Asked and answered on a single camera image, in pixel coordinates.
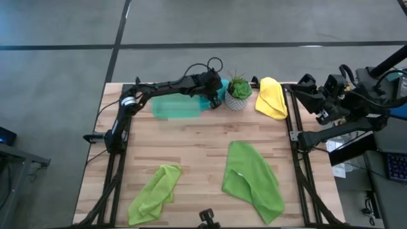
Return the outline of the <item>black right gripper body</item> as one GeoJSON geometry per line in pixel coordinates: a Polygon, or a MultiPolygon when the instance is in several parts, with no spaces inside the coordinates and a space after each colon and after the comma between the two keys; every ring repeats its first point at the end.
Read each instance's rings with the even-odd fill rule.
{"type": "Polygon", "coordinates": [[[318,88],[324,96],[316,120],[319,124],[328,124],[350,114],[350,111],[341,105],[341,97],[348,86],[347,80],[339,74],[330,74],[325,84],[318,88]]]}

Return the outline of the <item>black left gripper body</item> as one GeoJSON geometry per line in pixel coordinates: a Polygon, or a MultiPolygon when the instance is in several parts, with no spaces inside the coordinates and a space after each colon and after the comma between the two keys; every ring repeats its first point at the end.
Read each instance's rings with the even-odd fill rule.
{"type": "Polygon", "coordinates": [[[204,89],[203,94],[206,96],[214,96],[214,94],[223,87],[221,77],[218,73],[206,72],[200,76],[204,89]]]}

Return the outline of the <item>teal microfiber towel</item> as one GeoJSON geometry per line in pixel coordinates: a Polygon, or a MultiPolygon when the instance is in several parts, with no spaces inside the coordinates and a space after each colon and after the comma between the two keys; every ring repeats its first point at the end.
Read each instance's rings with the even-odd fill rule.
{"type": "MultiPolygon", "coordinates": [[[[217,90],[217,99],[220,102],[223,102],[225,100],[225,93],[226,93],[226,89],[228,87],[229,81],[222,79],[221,83],[222,83],[222,88],[217,90]]],[[[206,97],[199,98],[199,105],[200,105],[201,111],[205,111],[205,110],[208,110],[211,108],[210,101],[206,97]]]]}

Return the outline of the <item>teal translucent plastic bin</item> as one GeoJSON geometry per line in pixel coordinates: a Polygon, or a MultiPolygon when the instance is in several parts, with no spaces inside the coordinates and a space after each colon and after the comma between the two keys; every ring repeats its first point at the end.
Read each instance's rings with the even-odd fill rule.
{"type": "Polygon", "coordinates": [[[161,95],[153,98],[152,112],[156,118],[195,118],[200,116],[200,105],[197,97],[161,95]]]}

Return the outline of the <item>dark green microfiber towel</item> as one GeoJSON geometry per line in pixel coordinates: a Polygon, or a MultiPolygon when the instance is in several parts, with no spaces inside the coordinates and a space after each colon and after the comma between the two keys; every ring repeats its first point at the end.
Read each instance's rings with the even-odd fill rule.
{"type": "Polygon", "coordinates": [[[250,203],[266,225],[285,210],[279,180],[265,158],[248,142],[229,144],[221,190],[250,203]]]}

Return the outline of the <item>light green microfiber towel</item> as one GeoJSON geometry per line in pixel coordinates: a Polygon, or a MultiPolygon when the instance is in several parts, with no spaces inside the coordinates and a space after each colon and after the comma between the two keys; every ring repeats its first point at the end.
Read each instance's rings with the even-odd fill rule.
{"type": "Polygon", "coordinates": [[[127,211],[129,226],[159,219],[162,207],[174,201],[174,188],[183,170],[178,165],[161,165],[143,186],[127,211]]]}

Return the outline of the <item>yellow microfiber towel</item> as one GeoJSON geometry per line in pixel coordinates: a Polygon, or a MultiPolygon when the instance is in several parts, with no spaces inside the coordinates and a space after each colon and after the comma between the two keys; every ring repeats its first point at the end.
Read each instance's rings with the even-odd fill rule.
{"type": "Polygon", "coordinates": [[[274,120],[287,118],[287,107],[280,83],[271,78],[261,79],[255,110],[274,120]]]}

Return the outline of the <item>succulent in patterned pot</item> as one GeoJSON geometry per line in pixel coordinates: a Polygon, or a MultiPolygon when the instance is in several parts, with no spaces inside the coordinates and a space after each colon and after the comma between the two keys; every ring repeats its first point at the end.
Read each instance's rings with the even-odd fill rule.
{"type": "Polygon", "coordinates": [[[231,78],[231,81],[226,88],[225,104],[232,111],[241,111],[249,102],[252,88],[244,78],[244,73],[238,74],[236,69],[234,73],[229,70],[226,73],[231,78]]]}

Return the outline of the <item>black round pole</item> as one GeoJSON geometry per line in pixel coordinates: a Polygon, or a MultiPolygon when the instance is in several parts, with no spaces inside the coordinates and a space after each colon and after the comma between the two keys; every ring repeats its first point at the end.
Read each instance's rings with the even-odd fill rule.
{"type": "Polygon", "coordinates": [[[406,58],[407,58],[407,45],[404,45],[397,52],[393,53],[390,57],[388,57],[383,62],[378,64],[376,67],[374,67],[369,72],[369,75],[372,78],[378,78],[379,76],[382,76],[392,67],[394,67],[398,63],[402,62],[406,58]]]}

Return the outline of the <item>small teal box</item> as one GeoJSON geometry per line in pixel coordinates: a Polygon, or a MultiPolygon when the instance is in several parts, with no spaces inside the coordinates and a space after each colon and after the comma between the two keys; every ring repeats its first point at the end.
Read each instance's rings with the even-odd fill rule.
{"type": "Polygon", "coordinates": [[[386,75],[385,78],[388,81],[395,81],[398,78],[403,77],[405,75],[407,75],[407,71],[400,70],[400,69],[395,69],[395,70],[392,70],[392,71],[388,72],[388,74],[386,75]]]}

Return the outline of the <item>blue screen monitor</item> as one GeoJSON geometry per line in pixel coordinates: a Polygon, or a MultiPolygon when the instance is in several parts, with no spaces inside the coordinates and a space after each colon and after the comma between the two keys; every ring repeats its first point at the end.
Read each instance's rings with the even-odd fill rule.
{"type": "Polygon", "coordinates": [[[390,109],[390,116],[407,121],[407,103],[397,108],[390,109]]]}

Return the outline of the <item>backlit keyboard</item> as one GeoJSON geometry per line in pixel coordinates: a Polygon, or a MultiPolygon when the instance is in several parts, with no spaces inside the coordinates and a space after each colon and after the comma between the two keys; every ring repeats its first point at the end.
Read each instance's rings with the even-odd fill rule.
{"type": "Polygon", "coordinates": [[[389,179],[407,183],[407,154],[387,153],[386,159],[389,179]]]}

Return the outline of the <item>grey operator desk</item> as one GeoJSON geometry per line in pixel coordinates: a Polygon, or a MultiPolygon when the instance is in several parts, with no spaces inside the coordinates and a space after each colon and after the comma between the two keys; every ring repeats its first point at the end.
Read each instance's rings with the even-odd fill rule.
{"type": "Polygon", "coordinates": [[[407,118],[390,117],[387,126],[368,136],[375,147],[363,154],[385,229],[407,229],[407,178],[391,179],[389,156],[406,157],[407,118]]]}

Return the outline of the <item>grey side desk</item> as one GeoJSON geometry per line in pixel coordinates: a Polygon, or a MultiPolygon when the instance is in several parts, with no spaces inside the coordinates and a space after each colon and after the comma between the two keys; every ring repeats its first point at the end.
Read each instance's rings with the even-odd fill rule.
{"type": "Polygon", "coordinates": [[[47,167],[51,159],[22,151],[7,144],[0,144],[0,156],[5,156],[11,171],[10,179],[7,180],[8,193],[4,201],[0,203],[0,229],[8,229],[31,164],[38,163],[40,167],[47,167]]]}

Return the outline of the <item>black device with blue light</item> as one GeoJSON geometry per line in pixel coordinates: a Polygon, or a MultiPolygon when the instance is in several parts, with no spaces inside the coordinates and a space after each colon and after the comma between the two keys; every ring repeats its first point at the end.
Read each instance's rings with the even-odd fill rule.
{"type": "Polygon", "coordinates": [[[0,144],[5,144],[8,146],[13,146],[16,141],[17,135],[16,133],[0,127],[0,144]]]}

